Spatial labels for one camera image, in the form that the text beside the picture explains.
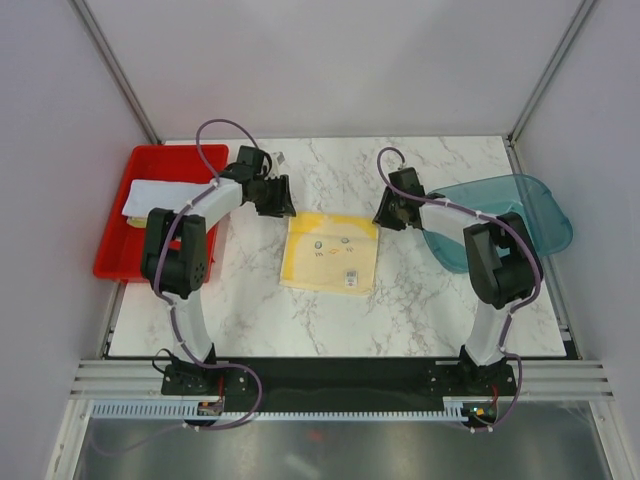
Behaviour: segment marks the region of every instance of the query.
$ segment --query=transparent blue container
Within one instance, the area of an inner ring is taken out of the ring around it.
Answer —
[[[573,240],[569,219],[551,195],[551,190],[529,175],[505,175],[439,188],[452,202],[484,213],[518,213],[525,221],[538,256],[544,257],[567,248]],[[444,268],[454,273],[469,271],[462,245],[438,233],[423,231],[427,245]]]

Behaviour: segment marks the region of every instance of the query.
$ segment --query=label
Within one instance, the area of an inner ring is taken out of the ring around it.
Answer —
[[[358,286],[358,272],[356,270],[349,270],[344,274],[344,286],[352,288]]]

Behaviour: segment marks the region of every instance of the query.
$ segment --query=gray wall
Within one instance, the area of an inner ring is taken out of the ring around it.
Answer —
[[[640,448],[640,3],[600,2],[520,151],[571,219],[557,256],[574,322]]]
[[[65,0],[0,15],[0,465],[42,478],[110,285],[105,216],[143,136]]]
[[[258,137],[501,135],[580,0],[87,3],[158,134],[190,139],[212,114]]]

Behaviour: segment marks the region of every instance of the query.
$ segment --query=red plastic bin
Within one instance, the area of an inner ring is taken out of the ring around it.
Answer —
[[[227,165],[229,148],[226,145],[203,145],[204,154],[216,170]],[[144,282],[140,273],[144,228],[134,228],[127,224],[122,215],[131,182],[137,179],[164,180],[174,182],[208,183],[211,172],[204,165],[195,146],[191,145],[142,145],[131,152],[118,188],[118,194],[111,208],[109,220],[96,255],[93,274],[123,282]],[[213,263],[213,246],[217,227],[207,235],[207,250]],[[206,280],[211,275],[211,264]]]

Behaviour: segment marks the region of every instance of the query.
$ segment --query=white marble table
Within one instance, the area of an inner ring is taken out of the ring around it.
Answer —
[[[230,160],[244,142],[230,146]],[[380,148],[393,145],[425,189],[511,173],[499,137],[264,140],[282,152],[298,211],[373,218],[384,190]],[[388,168],[398,160],[388,157]],[[382,229],[369,297],[279,285],[286,219],[257,217],[252,205],[221,222],[212,280],[202,288],[209,335],[222,356],[448,356],[468,337],[476,297],[467,275],[447,272],[420,232]],[[154,355],[171,347],[167,311],[148,285],[127,286],[110,355]],[[565,355],[546,288],[516,315],[507,341],[521,355]]]

